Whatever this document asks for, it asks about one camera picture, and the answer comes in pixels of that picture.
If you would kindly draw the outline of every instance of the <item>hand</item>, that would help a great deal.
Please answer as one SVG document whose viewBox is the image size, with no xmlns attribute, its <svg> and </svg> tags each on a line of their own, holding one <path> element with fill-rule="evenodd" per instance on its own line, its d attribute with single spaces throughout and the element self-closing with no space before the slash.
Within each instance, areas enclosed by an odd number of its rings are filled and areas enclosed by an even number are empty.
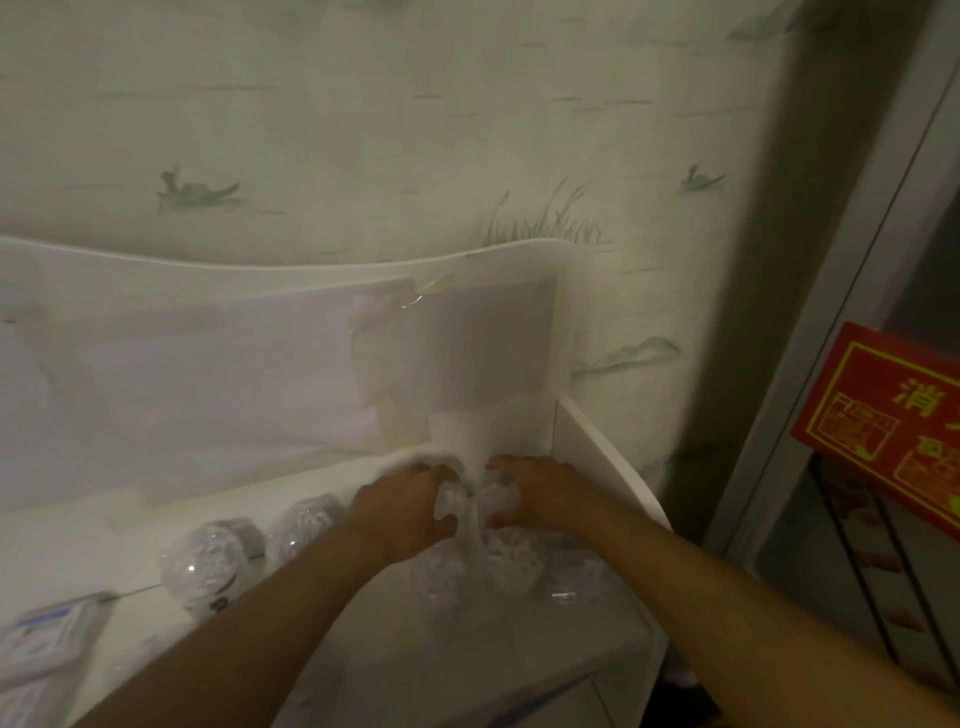
<svg viewBox="0 0 960 728">
<path fill-rule="evenodd" d="M 437 491 L 444 483 L 459 483 L 447 465 L 411 465 L 365 485 L 353 498 L 347 524 L 362 531 L 383 549 L 385 564 L 411 559 L 457 532 L 457 517 L 433 517 Z"/>
<path fill-rule="evenodd" d="M 572 465 L 552 457 L 497 455 L 487 462 L 487 470 L 503 473 L 520 491 L 520 504 L 490 516 L 490 528 L 518 525 L 576 535 L 591 505 L 605 497 Z"/>
</svg>

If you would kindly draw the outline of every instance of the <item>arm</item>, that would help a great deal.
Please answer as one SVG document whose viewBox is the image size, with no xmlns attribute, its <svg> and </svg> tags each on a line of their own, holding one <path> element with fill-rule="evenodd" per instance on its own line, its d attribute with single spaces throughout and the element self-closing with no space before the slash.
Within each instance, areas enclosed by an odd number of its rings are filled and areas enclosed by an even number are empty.
<svg viewBox="0 0 960 728">
<path fill-rule="evenodd" d="M 520 505 L 490 526 L 562 531 L 603 557 L 739 728 L 956 728 L 898 669 L 550 458 L 493 458 Z"/>
<path fill-rule="evenodd" d="M 433 518 L 457 475 L 415 465 L 361 488 L 348 516 L 198 627 L 75 728 L 269 726 L 333 621 L 368 581 L 456 532 Z"/>
</svg>

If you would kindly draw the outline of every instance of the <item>red sign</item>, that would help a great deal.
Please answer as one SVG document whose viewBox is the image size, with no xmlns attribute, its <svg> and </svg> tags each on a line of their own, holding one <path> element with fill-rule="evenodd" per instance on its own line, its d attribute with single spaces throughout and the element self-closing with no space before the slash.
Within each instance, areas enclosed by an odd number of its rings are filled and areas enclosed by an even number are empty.
<svg viewBox="0 0 960 728">
<path fill-rule="evenodd" d="M 960 363 L 844 324 L 793 435 L 960 539 Z"/>
</svg>

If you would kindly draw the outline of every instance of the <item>wallpaper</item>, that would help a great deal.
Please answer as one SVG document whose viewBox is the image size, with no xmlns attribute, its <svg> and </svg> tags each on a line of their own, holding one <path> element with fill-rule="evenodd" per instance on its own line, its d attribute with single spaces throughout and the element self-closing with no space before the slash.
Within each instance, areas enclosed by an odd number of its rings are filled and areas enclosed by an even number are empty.
<svg viewBox="0 0 960 728">
<path fill-rule="evenodd" d="M 0 230 L 266 264 L 573 240 L 573 396 L 696 533 L 922 6 L 5 0 Z"/>
</svg>

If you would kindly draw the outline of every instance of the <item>chinese character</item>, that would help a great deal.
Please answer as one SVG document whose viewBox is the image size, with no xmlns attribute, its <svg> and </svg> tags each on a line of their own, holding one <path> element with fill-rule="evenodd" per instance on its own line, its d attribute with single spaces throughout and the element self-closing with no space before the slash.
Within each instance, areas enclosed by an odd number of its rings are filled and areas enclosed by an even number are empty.
<svg viewBox="0 0 960 728">
<path fill-rule="evenodd" d="M 934 440 L 932 437 L 924 437 L 923 435 L 918 436 L 917 439 L 920 440 L 920 442 L 917 443 L 917 452 L 935 457 L 938 460 L 944 456 L 944 444 L 939 440 Z"/>
<path fill-rule="evenodd" d="M 933 384 L 921 384 L 914 378 L 907 379 L 900 385 L 900 393 L 893 401 L 902 404 L 903 409 L 917 408 L 921 417 L 929 417 L 944 398 L 943 392 L 938 392 Z"/>
</svg>

